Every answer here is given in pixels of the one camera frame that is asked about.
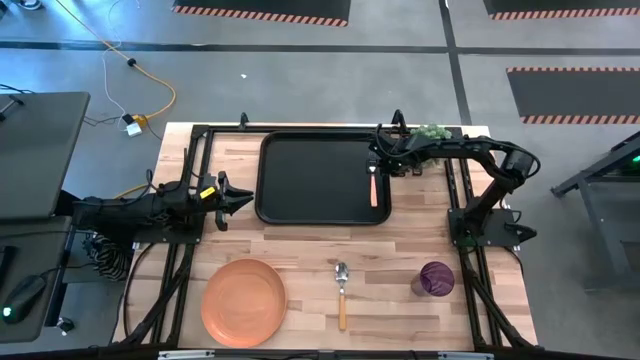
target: black floor mat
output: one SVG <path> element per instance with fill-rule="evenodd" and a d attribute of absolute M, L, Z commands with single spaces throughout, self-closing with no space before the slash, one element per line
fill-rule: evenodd
<path fill-rule="evenodd" d="M 636 124 L 640 68 L 515 67 L 507 75 L 526 124 Z"/>
<path fill-rule="evenodd" d="M 347 26 L 351 0 L 175 0 L 180 14 Z"/>
<path fill-rule="evenodd" d="M 640 0 L 484 0 L 494 20 L 638 15 Z"/>

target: cable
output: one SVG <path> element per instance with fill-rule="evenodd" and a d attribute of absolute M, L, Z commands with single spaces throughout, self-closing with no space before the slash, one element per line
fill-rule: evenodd
<path fill-rule="evenodd" d="M 5 84 L 0 84 L 0 90 L 12 90 L 12 91 L 15 91 L 15 92 L 19 92 L 20 94 L 26 94 L 26 93 L 35 94 L 31 90 L 17 89 L 17 88 L 14 88 L 13 86 L 5 85 Z"/>
<path fill-rule="evenodd" d="M 121 192 L 120 194 L 116 195 L 114 197 L 114 199 L 120 199 L 120 198 L 122 198 L 122 197 L 124 197 L 126 195 L 131 194 L 132 192 L 136 192 L 138 190 L 145 189 L 147 186 L 148 186 L 147 184 L 138 185 L 138 186 L 136 186 L 134 188 L 131 188 L 131 189 L 127 190 L 127 191 Z"/>
<path fill-rule="evenodd" d="M 40 275 L 38 275 L 38 276 L 43 277 L 44 275 L 46 275 L 46 274 L 48 274 L 48 273 L 50 273 L 50 272 L 52 272 L 52 271 L 55 271 L 55 270 L 61 270 L 61 269 L 80 269 L 80 268 L 87 267 L 87 266 L 91 266 L 91 265 L 93 265 L 93 263 L 92 263 L 92 262 L 90 262 L 90 263 L 86 263 L 86 264 L 84 264 L 84 265 L 79 265 L 79 266 L 57 266 L 57 267 L 54 267 L 54 268 L 51 268 L 51 269 L 49 269 L 49 270 L 46 270 L 46 271 L 41 272 L 41 273 L 40 273 Z"/>
<path fill-rule="evenodd" d="M 522 275 L 524 275 L 524 266 L 522 266 L 522 260 L 520 260 L 520 257 L 518 256 L 518 254 L 516 254 L 516 252 L 513 251 L 513 249 L 511 249 L 508 246 L 504 246 L 504 249 L 507 250 L 509 253 L 511 253 L 511 255 L 513 255 L 516 261 L 518 261 L 518 264 L 520 265 L 520 272 L 522 273 Z"/>
<path fill-rule="evenodd" d="M 153 131 L 153 129 L 151 128 L 151 122 L 147 121 L 147 127 L 149 128 L 149 131 L 151 131 L 151 133 L 153 134 L 153 136 L 155 136 L 156 138 L 158 138 L 158 140 L 162 141 L 162 137 L 158 136 L 158 134 L 156 134 L 155 131 Z"/>
<path fill-rule="evenodd" d="M 111 4 L 111 7 L 109 8 L 109 11 L 107 12 L 107 20 L 110 22 L 110 17 L 111 17 L 111 11 L 113 11 L 113 8 L 122 0 L 116 0 L 113 4 Z M 120 47 L 122 45 L 122 40 L 119 41 L 118 45 L 114 47 L 114 49 Z M 115 101 L 112 97 L 111 94 L 109 93 L 109 77 L 107 76 L 107 61 L 105 60 L 105 55 L 111 51 L 111 49 L 106 49 L 105 51 L 102 52 L 102 55 L 100 56 L 100 59 L 102 60 L 102 69 L 104 70 L 104 92 L 107 95 L 107 99 L 109 99 L 109 101 L 111 101 L 112 104 L 114 104 L 115 106 L 117 106 L 121 111 L 122 114 L 120 114 L 120 119 L 122 119 L 122 117 L 124 115 L 126 115 L 127 111 L 122 107 L 122 105 L 120 105 L 120 103 L 118 103 L 117 101 Z M 120 120 L 118 120 L 118 130 L 120 130 Z"/>
<path fill-rule="evenodd" d="M 173 88 L 173 86 L 171 86 L 168 82 L 157 78 L 156 76 L 150 74 L 149 72 L 147 72 L 146 70 L 144 70 L 140 65 L 138 65 L 136 63 L 136 60 L 134 58 L 130 58 L 127 55 L 125 55 L 124 53 L 122 53 L 120 50 L 118 50 L 116 47 L 114 47 L 113 45 L 111 45 L 109 42 L 107 42 L 106 40 L 104 40 L 102 37 L 100 37 L 100 35 L 98 35 L 93 29 L 91 29 L 87 24 L 85 24 L 82 20 L 80 20 L 80 18 L 78 18 L 76 15 L 73 14 L 73 12 L 71 12 L 71 10 L 69 10 L 69 8 L 67 8 L 64 4 L 62 4 L 62 2 L 60 0 L 55 0 L 58 5 L 60 5 L 72 18 L 74 18 L 80 25 L 82 25 L 85 29 L 87 29 L 87 31 L 89 31 L 91 34 L 93 34 L 93 36 L 96 37 L 96 39 L 98 39 L 100 42 L 102 42 L 106 47 L 107 50 L 111 50 L 113 52 L 115 52 L 116 54 L 120 55 L 123 59 L 125 59 L 127 61 L 127 64 L 131 67 L 134 67 L 136 70 L 140 71 L 143 75 L 145 75 L 146 77 L 148 77 L 149 79 L 164 85 L 167 89 L 169 89 L 169 91 L 171 91 L 171 100 L 164 106 L 162 107 L 160 110 L 145 115 L 145 117 L 148 120 L 151 120 L 152 118 L 162 114 L 163 112 L 165 112 L 167 109 L 169 109 L 171 106 L 173 106 L 173 104 L 176 102 L 176 98 L 177 98 L 177 94 L 176 94 L 176 90 Z"/>
<path fill-rule="evenodd" d="M 264 358 L 264 357 L 255 357 L 255 358 L 251 358 L 251 359 L 255 359 L 255 360 L 293 360 L 293 359 L 317 359 L 318 358 L 318 354 L 317 353 L 299 353 L 299 354 L 293 354 L 281 359 L 271 359 L 271 358 Z"/>
<path fill-rule="evenodd" d="M 96 127 L 100 124 L 106 124 L 107 122 L 111 121 L 112 123 L 109 125 L 113 125 L 115 124 L 115 120 L 121 118 L 120 116 L 112 116 L 106 119 L 102 119 L 102 120 L 98 120 L 98 119 L 94 119 L 92 117 L 86 116 L 84 117 L 84 119 L 82 120 L 82 122 L 84 122 L 85 124 L 92 126 L 92 127 Z"/>
<path fill-rule="evenodd" d="M 6 85 L 6 84 L 0 84 L 0 90 L 11 90 L 11 91 L 18 92 L 20 94 L 35 94 L 35 91 L 31 91 L 31 90 L 28 90 L 28 89 L 18 89 L 18 88 L 15 88 L 13 86 L 9 86 L 9 85 Z M 82 120 L 82 122 L 84 122 L 85 124 L 87 124 L 89 126 L 96 127 L 96 126 L 98 126 L 100 124 L 107 123 L 108 121 L 115 121 L 118 118 L 122 118 L 122 116 L 112 116 L 112 117 L 108 117 L 106 119 L 98 120 L 98 119 L 94 119 L 94 118 L 92 118 L 90 116 L 86 116 L 85 115 L 84 119 Z"/>
<path fill-rule="evenodd" d="M 13 239 L 13 238 L 20 238 L 20 237 L 28 237 L 28 236 L 37 236 L 37 235 L 45 235 L 45 234 L 69 234 L 69 233 L 76 233 L 76 234 L 93 234 L 92 231 L 72 231 L 72 230 L 50 230 L 50 231 L 33 231 L 33 232 L 25 232 L 25 233 L 17 233 L 17 234 L 8 234 L 8 235 L 2 235 L 0 236 L 0 240 L 5 240 L 5 239 Z"/>
<path fill-rule="evenodd" d="M 471 250 L 467 250 L 465 252 L 460 251 L 460 252 L 462 252 L 462 255 L 469 255 L 471 253 L 474 253 L 477 248 L 478 248 L 478 245 L 476 245 L 475 247 L 472 247 Z"/>
<path fill-rule="evenodd" d="M 131 204 L 135 204 L 138 201 L 140 201 L 142 199 L 142 197 L 147 193 L 147 191 L 149 191 L 149 186 L 145 185 L 145 189 L 143 192 L 140 193 L 140 195 L 138 195 L 138 197 L 136 197 L 133 200 L 129 200 L 129 201 L 122 201 L 119 204 L 103 204 L 102 200 L 100 201 L 100 203 L 90 203 L 84 200 L 78 200 L 78 201 L 74 201 L 74 204 L 84 204 L 84 205 L 89 205 L 89 206 L 98 206 L 98 207 L 117 207 L 117 206 L 122 206 L 122 207 L 126 207 L 129 206 Z"/>
<path fill-rule="evenodd" d="M 138 265 L 140 264 L 140 260 L 142 260 L 142 258 L 144 258 L 144 256 L 147 254 L 147 252 L 149 250 L 151 250 L 151 248 L 153 247 L 153 245 L 155 244 L 149 244 L 149 246 L 147 246 L 146 248 L 144 248 L 144 250 L 142 250 L 142 252 L 140 253 L 140 256 L 138 256 L 138 258 L 136 259 L 136 261 L 133 263 L 133 266 L 131 267 L 131 271 L 129 271 L 129 276 L 127 277 L 127 283 L 124 287 L 124 295 L 123 295 L 123 304 L 122 304 L 122 323 L 124 324 L 124 335 L 125 337 L 129 336 L 129 319 L 127 317 L 127 305 L 129 303 L 129 289 L 130 289 L 130 285 L 131 285 L 131 281 L 133 280 L 133 275 L 136 272 L 136 269 L 138 269 Z"/>
<path fill-rule="evenodd" d="M 514 223 L 517 223 L 518 221 L 520 221 L 520 218 L 522 218 L 522 211 L 520 210 L 511 210 L 511 208 L 506 208 L 505 207 L 505 203 L 504 203 L 504 196 L 500 199 L 500 201 L 498 201 L 498 204 L 500 205 L 500 209 L 505 210 L 505 211 L 509 211 L 512 214 L 518 214 L 518 217 L 513 221 Z"/>
<path fill-rule="evenodd" d="M 186 163 L 186 162 L 187 162 L 187 158 L 189 157 L 189 155 L 187 154 L 187 148 L 184 148 L 183 150 L 184 150 L 184 155 L 183 155 L 183 156 L 184 156 L 184 158 L 183 158 L 183 159 L 184 159 L 184 162 Z M 195 178 L 197 178 L 197 179 L 202 179 L 202 178 L 204 178 L 203 176 L 200 176 L 200 175 L 196 174 L 196 173 L 193 171 L 193 169 L 191 169 L 191 176 L 193 176 L 193 177 L 195 177 Z"/>
<path fill-rule="evenodd" d="M 153 185 L 153 171 L 151 171 L 151 169 L 147 169 L 145 176 L 147 179 L 147 186 L 152 188 L 155 192 L 158 192 L 158 188 Z"/>

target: green object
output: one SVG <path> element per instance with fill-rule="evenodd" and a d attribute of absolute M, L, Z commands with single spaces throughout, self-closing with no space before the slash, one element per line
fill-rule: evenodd
<path fill-rule="evenodd" d="M 411 134 L 422 135 L 422 136 L 428 137 L 429 139 L 434 139 L 434 140 L 451 139 L 451 131 L 445 129 L 442 126 L 438 126 L 435 124 L 431 124 L 428 126 L 420 125 L 419 128 L 411 129 Z M 429 159 L 422 163 L 423 167 L 431 166 L 434 164 L 435 165 L 439 164 L 438 159 Z"/>

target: black tray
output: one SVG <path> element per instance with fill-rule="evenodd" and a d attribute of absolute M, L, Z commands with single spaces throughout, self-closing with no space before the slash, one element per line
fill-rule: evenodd
<path fill-rule="evenodd" d="M 376 225 L 391 213 L 388 176 L 376 173 L 371 207 L 370 131 L 276 131 L 262 141 L 255 208 L 269 224 Z"/>

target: yellow cable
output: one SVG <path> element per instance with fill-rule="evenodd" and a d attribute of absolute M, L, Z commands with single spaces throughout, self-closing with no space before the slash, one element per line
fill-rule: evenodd
<path fill-rule="evenodd" d="M 82 22 L 82 20 L 80 20 L 77 16 L 75 16 L 71 10 L 69 10 L 69 8 L 67 8 L 66 6 L 64 6 L 64 4 L 62 4 L 62 2 L 60 2 L 60 0 L 56 0 L 56 2 L 58 3 L 58 5 L 62 6 L 62 8 L 69 14 L 71 15 L 72 18 L 76 19 L 76 21 L 78 23 L 80 23 L 80 25 L 84 26 L 85 29 L 87 29 L 90 33 L 93 34 L 93 36 L 96 37 L 96 39 L 100 40 L 109 50 L 112 50 L 113 52 L 115 52 L 116 54 L 122 56 L 125 60 L 129 61 L 129 59 L 131 59 L 130 57 L 128 57 L 127 55 L 125 55 L 124 53 L 122 53 L 120 50 L 116 49 L 115 47 L 113 47 L 113 45 L 111 45 L 109 42 L 107 42 L 106 40 L 102 39 L 100 37 L 100 35 L 98 35 L 95 31 L 93 31 L 93 29 L 91 29 L 87 24 L 85 24 L 84 22 Z M 152 119 L 160 114 L 162 114 L 163 112 L 167 111 L 167 109 L 169 109 L 171 106 L 173 106 L 173 104 L 176 102 L 176 89 L 173 88 L 173 86 L 171 86 L 168 82 L 158 79 L 157 77 L 151 75 L 150 73 L 148 73 L 147 71 L 145 71 L 140 65 L 138 64 L 133 64 L 133 67 L 136 68 L 138 71 L 140 71 L 142 74 L 144 74 L 146 77 L 148 77 L 149 79 L 160 83 L 164 86 L 166 86 L 170 91 L 171 91 L 171 100 L 169 101 L 169 103 L 167 105 L 165 105 L 162 109 L 149 114 L 149 115 L 145 115 L 145 117 L 147 119 Z"/>
<path fill-rule="evenodd" d="M 121 192 L 120 194 L 116 195 L 115 198 L 116 199 L 120 199 L 121 197 L 127 196 L 127 195 L 131 194 L 134 191 L 145 189 L 146 187 L 147 187 L 147 184 L 138 185 L 138 186 L 136 186 L 134 188 L 131 188 L 131 189 L 127 190 L 127 191 Z"/>

